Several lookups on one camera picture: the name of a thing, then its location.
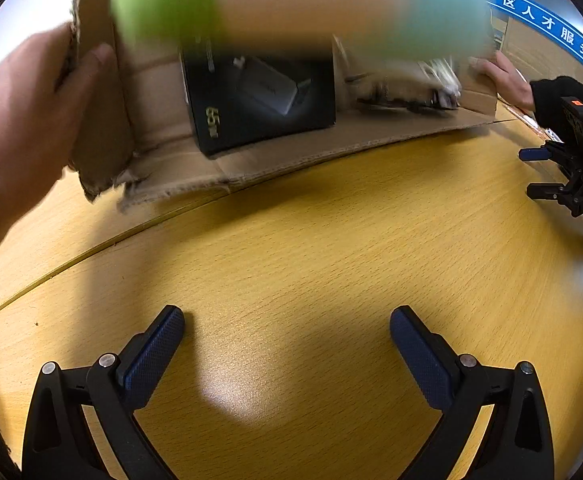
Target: textured blue pad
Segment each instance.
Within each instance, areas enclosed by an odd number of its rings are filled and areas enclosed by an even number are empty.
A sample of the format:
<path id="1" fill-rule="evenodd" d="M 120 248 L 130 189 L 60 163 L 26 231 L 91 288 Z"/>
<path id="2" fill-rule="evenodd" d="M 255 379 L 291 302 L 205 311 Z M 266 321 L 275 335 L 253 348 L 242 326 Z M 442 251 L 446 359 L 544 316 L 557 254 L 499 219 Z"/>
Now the textured blue pad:
<path id="1" fill-rule="evenodd" d="M 400 354 L 407 363 L 428 404 L 445 412 L 453 402 L 451 377 L 438 360 L 421 333 L 425 325 L 417 327 L 404 307 L 391 313 L 389 331 Z"/>
<path id="2" fill-rule="evenodd" d="M 185 316 L 179 308 L 163 320 L 123 378 L 125 404 L 145 407 L 185 334 Z"/>
<path id="3" fill-rule="evenodd" d="M 518 152 L 518 158 L 523 162 L 534 160 L 549 160 L 551 154 L 547 148 L 523 148 Z"/>

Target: silver screw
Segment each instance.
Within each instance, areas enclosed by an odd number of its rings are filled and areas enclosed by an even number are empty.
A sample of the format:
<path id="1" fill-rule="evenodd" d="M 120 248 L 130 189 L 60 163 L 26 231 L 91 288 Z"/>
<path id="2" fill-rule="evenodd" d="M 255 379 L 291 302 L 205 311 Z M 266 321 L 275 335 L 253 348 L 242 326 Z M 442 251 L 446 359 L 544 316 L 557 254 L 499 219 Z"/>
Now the silver screw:
<path id="1" fill-rule="evenodd" d="M 114 354 L 101 355 L 100 359 L 98 360 L 98 364 L 100 364 L 103 368 L 110 367 L 115 362 L 116 362 L 116 356 Z"/>
<path id="2" fill-rule="evenodd" d="M 463 354 L 460 356 L 460 364 L 467 368 L 473 368 L 478 364 L 478 361 L 472 354 Z"/>
<path id="3" fill-rule="evenodd" d="M 521 363 L 521 370 L 524 374 L 531 375 L 533 373 L 533 365 L 528 361 Z"/>
<path id="4" fill-rule="evenodd" d="M 43 369 L 41 370 L 45 375 L 51 374 L 54 370 L 56 370 L 56 365 L 53 362 L 45 363 L 43 365 Z"/>

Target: black box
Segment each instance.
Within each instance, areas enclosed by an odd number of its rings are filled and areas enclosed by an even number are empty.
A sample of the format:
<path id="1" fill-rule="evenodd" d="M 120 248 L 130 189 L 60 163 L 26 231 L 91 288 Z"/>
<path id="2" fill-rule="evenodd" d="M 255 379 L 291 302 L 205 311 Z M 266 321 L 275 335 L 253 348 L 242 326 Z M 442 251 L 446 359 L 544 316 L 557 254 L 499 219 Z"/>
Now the black box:
<path id="1" fill-rule="evenodd" d="M 206 156 L 335 123 L 334 64 L 322 56 L 183 54 L 198 147 Z"/>

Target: person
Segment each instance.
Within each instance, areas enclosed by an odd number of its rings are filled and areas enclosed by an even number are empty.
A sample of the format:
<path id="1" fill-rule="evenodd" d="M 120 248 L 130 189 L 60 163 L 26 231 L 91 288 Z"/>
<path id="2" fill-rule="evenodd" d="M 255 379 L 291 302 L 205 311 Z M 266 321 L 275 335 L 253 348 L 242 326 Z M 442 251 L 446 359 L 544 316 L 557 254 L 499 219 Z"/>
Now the person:
<path id="1" fill-rule="evenodd" d="M 0 243 L 62 176 L 99 76 L 114 60 L 102 44 L 60 80 L 69 23 L 33 35 L 0 63 Z M 20 477 L 0 436 L 0 471 Z"/>
<path id="2" fill-rule="evenodd" d="M 472 59 L 472 66 L 491 78 L 498 93 L 509 104 L 533 112 L 536 122 L 551 128 L 560 139 L 575 146 L 575 135 L 562 111 L 561 97 L 583 102 L 583 84 L 568 76 L 526 82 L 513 63 L 500 51 L 492 60 Z"/>

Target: blue banner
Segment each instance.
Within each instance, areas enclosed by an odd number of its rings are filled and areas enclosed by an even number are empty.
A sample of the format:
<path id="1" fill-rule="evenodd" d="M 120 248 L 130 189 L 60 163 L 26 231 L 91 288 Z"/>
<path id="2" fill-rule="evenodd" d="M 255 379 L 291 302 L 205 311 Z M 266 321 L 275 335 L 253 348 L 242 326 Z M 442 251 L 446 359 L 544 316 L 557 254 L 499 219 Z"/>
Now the blue banner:
<path id="1" fill-rule="evenodd" d="M 487 0 L 488 3 L 534 27 L 583 63 L 583 35 L 545 7 L 531 0 Z"/>

